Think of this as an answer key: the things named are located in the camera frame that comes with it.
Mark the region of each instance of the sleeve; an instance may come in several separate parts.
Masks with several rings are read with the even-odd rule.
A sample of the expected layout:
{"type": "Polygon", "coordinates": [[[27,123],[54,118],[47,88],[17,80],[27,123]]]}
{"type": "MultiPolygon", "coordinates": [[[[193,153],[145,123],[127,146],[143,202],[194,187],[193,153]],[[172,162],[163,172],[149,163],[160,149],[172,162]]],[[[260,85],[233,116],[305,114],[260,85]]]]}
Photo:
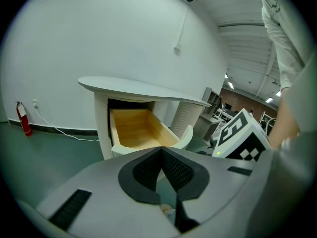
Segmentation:
{"type": "Polygon", "coordinates": [[[267,33],[275,44],[281,77],[281,90],[286,87],[291,87],[299,73],[303,70],[305,66],[304,62],[283,28],[277,20],[274,19],[269,8],[263,6],[262,17],[267,33]]]}

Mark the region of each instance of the cable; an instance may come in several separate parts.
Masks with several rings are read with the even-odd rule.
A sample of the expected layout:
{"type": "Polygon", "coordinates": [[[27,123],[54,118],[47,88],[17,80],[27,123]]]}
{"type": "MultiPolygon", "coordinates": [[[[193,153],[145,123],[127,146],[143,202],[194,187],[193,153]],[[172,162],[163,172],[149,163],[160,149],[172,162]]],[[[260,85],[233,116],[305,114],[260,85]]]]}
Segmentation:
{"type": "Polygon", "coordinates": [[[268,121],[266,122],[266,128],[265,128],[266,135],[267,135],[267,128],[268,128],[269,122],[270,122],[270,121],[273,121],[273,120],[275,120],[275,119],[276,119],[276,118],[272,118],[272,119],[270,119],[270,120],[268,120],[268,121]]]}
{"type": "Polygon", "coordinates": [[[75,138],[75,139],[77,139],[77,140],[79,140],[79,141],[97,141],[97,142],[99,142],[99,140],[96,140],[96,139],[92,139],[92,140],[89,140],[89,139],[79,139],[79,138],[77,138],[77,137],[74,137],[74,136],[71,136],[71,135],[67,135],[66,133],[64,133],[64,132],[61,131],[60,129],[56,128],[53,124],[50,124],[48,121],[46,121],[46,120],[44,119],[44,117],[39,114],[39,112],[37,111],[37,109],[36,109],[35,107],[34,107],[34,109],[35,109],[35,112],[38,114],[38,116],[39,116],[40,118],[42,118],[48,125],[53,126],[56,130],[58,130],[59,132],[63,133],[65,136],[75,138]]]}

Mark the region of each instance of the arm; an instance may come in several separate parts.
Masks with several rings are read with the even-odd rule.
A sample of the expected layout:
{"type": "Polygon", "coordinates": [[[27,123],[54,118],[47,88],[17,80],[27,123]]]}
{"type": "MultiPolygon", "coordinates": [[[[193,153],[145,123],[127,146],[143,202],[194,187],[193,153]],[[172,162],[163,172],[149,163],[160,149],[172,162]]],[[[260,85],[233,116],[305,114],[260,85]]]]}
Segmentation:
{"type": "Polygon", "coordinates": [[[281,91],[276,122],[268,137],[273,148],[277,148],[286,138],[296,137],[299,132],[299,127],[284,101],[284,96],[288,89],[283,88],[281,91]]]}
{"type": "Polygon", "coordinates": [[[280,105],[275,125],[268,137],[272,147],[277,148],[284,139],[295,137],[299,132],[298,125],[284,102],[284,96],[302,71],[304,63],[283,28],[273,19],[271,12],[265,6],[263,7],[263,20],[268,35],[276,47],[281,76],[280,105]]]}

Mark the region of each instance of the person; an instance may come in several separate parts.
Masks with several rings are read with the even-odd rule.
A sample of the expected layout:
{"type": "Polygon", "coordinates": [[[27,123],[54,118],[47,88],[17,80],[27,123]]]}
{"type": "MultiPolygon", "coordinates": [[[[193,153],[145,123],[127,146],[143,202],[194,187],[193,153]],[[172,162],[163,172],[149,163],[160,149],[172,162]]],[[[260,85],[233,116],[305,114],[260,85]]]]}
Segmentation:
{"type": "Polygon", "coordinates": [[[290,0],[262,0],[262,18],[276,49],[281,97],[275,125],[269,135],[273,148],[295,137],[299,127],[284,101],[288,89],[308,63],[315,49],[314,38],[290,0]]]}

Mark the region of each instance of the ceiling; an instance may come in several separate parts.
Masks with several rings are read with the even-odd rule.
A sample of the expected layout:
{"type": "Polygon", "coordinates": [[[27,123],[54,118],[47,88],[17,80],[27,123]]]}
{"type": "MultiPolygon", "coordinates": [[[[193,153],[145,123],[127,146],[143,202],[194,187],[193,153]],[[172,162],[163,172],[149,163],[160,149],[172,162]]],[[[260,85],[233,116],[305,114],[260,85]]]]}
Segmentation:
{"type": "Polygon", "coordinates": [[[218,26],[230,49],[228,79],[235,91],[265,102],[277,109],[280,76],[275,46],[262,20],[261,0],[197,0],[218,26]]]}

